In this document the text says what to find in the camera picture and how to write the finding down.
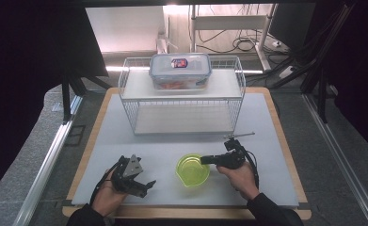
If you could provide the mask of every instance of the floor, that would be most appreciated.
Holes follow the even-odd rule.
[[[186,50],[189,43],[188,39],[183,39],[184,34],[176,33],[175,35],[180,37],[179,40],[174,39],[172,33],[171,40],[177,40],[176,43],[179,43],[179,46],[183,48],[182,51]],[[214,36],[214,34],[204,33],[204,40],[207,39],[206,35],[210,35],[208,36],[210,38]],[[215,39],[216,43],[211,44],[210,48],[218,48],[220,51],[231,48],[232,42],[228,40],[232,38],[229,38],[229,36],[221,38],[223,40]],[[266,43],[271,47],[272,42],[273,40],[268,38]],[[261,67],[253,51],[242,53],[235,50],[232,53],[240,57],[244,69],[259,69]],[[283,55],[270,55],[271,67],[280,66],[280,62],[286,58]],[[135,56],[135,53],[131,56],[105,54],[104,61],[107,66],[119,66],[125,57]],[[267,75],[247,74],[248,86],[268,87],[280,80],[280,71],[284,69],[282,67],[280,70]],[[102,79],[110,85],[116,86],[118,76],[119,73],[117,72],[109,72],[109,77]],[[302,78],[299,77],[279,89],[271,89],[271,93],[300,180],[312,209],[311,219],[304,223],[305,225],[316,226],[368,225],[368,219],[363,214],[360,206],[362,202],[357,200],[356,191],[351,188],[345,178],[340,163],[338,163],[334,153],[327,145],[324,135],[312,117],[304,96],[299,91]],[[104,89],[87,80],[85,80],[85,84],[88,93],[83,97],[70,135],[64,143],[47,186],[42,192],[40,202],[30,220],[30,225],[63,225],[67,222],[67,218],[61,213],[61,208],[66,204],[64,200],[105,93]],[[368,194],[368,144],[335,106],[334,95],[331,92],[329,94],[331,94],[327,99],[329,129],[336,137],[345,158]],[[37,124],[15,162],[0,182],[0,225],[12,225],[21,210],[22,204],[60,127],[63,119],[62,111],[61,87],[56,87],[47,92],[44,99],[44,108]],[[249,225],[251,222],[175,219],[122,220],[121,223],[123,225],[153,225],[154,223],[168,225],[187,225],[188,223],[193,225],[238,225],[246,223]]]

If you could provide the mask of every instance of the black sleeve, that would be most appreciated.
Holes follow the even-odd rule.
[[[83,208],[72,213],[67,226],[104,226],[104,217],[85,204]]]
[[[301,226],[298,214],[291,209],[277,206],[261,193],[254,200],[248,200],[248,210],[256,217],[261,225],[273,226]]]

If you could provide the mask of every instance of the white wall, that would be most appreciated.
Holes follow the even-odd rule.
[[[87,8],[87,14],[103,53],[156,51],[165,31],[163,7]]]

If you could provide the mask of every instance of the white board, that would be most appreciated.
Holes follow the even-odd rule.
[[[248,151],[257,157],[260,190],[277,205],[298,206],[296,192],[286,166],[278,136],[261,93],[245,95],[235,134],[255,132],[254,136],[239,137]],[[120,96],[110,99],[88,167],[75,192],[72,204],[89,202],[93,188],[104,171],[124,155],[141,157],[144,171],[136,181],[156,184],[141,199],[129,196],[127,205],[244,205],[239,193],[228,179],[211,166],[210,176],[201,186],[187,188],[175,174],[178,160],[188,153],[201,155],[226,152],[220,134],[200,135],[134,135],[125,115]]]

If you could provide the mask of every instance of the label on container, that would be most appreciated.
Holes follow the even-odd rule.
[[[172,68],[186,68],[187,60],[185,58],[175,58],[171,60]]]

